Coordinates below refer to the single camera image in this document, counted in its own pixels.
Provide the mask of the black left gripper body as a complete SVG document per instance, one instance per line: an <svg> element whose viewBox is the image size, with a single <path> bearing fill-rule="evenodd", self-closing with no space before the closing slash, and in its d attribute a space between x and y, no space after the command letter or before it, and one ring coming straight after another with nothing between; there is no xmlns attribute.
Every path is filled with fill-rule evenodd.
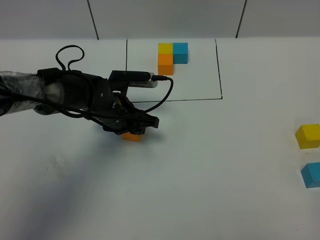
<svg viewBox="0 0 320 240"><path fill-rule="evenodd" d="M124 133L143 135L146 128L159 126L159 118L147 113L129 119L121 119L142 111L135 108L127 98L128 86L113 89L108 79L97 82L97 98L92 108L92 113L107 117L87 116L87 120L99 124L104 131L113 132L116 135Z"/></svg>

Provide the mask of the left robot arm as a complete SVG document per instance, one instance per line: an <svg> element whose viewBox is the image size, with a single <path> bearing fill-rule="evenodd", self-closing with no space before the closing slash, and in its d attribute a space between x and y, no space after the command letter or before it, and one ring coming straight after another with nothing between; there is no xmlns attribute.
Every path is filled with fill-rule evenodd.
<svg viewBox="0 0 320 240"><path fill-rule="evenodd" d="M41 115L71 112L117 135L142 135L146 128L157 128L159 119L137 109L127 98L129 87L154 88L157 82L145 71L113 70L109 78L63 71L38 70L36 74L0 73L0 114L35 110Z"/></svg>

